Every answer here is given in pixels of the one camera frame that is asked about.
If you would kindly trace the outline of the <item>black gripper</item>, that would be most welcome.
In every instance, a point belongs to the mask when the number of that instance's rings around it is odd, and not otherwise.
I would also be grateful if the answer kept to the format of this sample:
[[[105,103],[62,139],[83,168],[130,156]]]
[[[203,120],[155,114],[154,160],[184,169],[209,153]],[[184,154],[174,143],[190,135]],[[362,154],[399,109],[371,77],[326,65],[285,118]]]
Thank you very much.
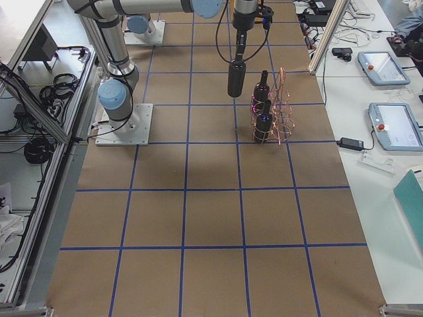
[[[266,6],[264,1],[236,0],[234,2],[233,26],[237,30],[235,62],[244,62],[243,55],[246,48],[247,32],[255,24],[257,18],[261,19],[263,29],[269,30],[273,22],[274,12]]]

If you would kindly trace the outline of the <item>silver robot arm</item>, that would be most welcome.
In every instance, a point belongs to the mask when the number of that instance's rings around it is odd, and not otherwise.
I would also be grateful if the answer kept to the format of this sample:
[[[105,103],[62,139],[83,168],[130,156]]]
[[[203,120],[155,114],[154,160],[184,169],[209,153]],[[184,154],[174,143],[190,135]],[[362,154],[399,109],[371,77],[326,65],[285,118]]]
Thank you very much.
[[[143,34],[151,26],[151,13],[195,13],[202,18],[222,15],[226,5],[222,1],[69,1],[69,6],[80,17],[93,20],[98,28],[97,38],[105,45],[111,78],[100,85],[98,99],[108,115],[113,133],[133,131],[137,125],[134,88],[139,71],[130,59],[122,30],[122,17],[133,33]],[[241,95],[246,73],[243,57],[247,32],[261,18],[269,30],[274,12],[260,1],[236,1],[233,27],[237,31],[235,58],[229,61],[227,93],[233,98]]]

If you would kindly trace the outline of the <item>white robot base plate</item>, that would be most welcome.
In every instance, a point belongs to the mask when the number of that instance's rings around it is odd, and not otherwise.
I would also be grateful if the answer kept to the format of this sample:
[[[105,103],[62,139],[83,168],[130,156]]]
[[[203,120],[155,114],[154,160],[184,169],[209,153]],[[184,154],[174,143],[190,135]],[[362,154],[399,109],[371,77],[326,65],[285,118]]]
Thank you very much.
[[[98,126],[95,144],[98,146],[148,145],[152,116],[153,104],[134,104],[129,121],[117,129],[122,123],[109,122],[108,114],[104,110],[102,120],[106,120],[106,123]]]

